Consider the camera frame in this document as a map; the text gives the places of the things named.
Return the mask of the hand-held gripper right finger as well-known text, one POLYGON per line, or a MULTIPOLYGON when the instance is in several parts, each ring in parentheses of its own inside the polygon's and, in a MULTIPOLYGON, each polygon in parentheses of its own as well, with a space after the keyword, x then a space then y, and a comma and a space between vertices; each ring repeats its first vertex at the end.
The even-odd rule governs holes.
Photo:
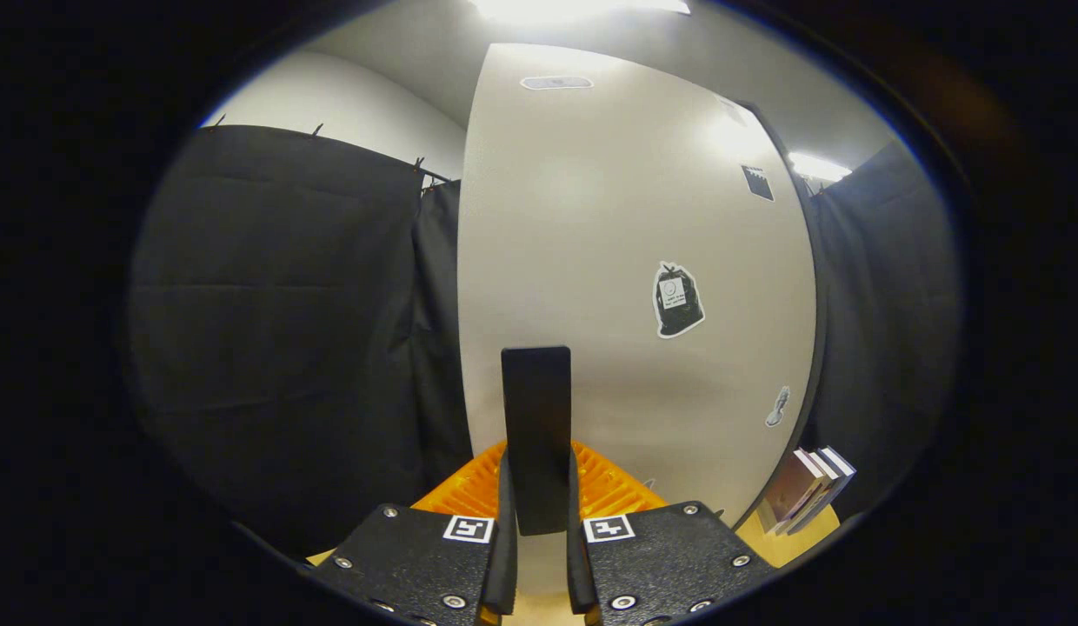
POLYGON ((690 625, 776 575, 707 504, 666 503, 582 443, 569 456, 566 560, 588 625, 690 625))

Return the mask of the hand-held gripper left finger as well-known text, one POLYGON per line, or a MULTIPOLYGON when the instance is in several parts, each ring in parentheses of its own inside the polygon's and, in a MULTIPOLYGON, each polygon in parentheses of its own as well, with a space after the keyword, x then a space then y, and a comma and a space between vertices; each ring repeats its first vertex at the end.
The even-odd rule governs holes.
POLYGON ((499 625, 516 602, 516 505, 506 443, 411 506, 376 507, 310 579, 396 625, 499 625))

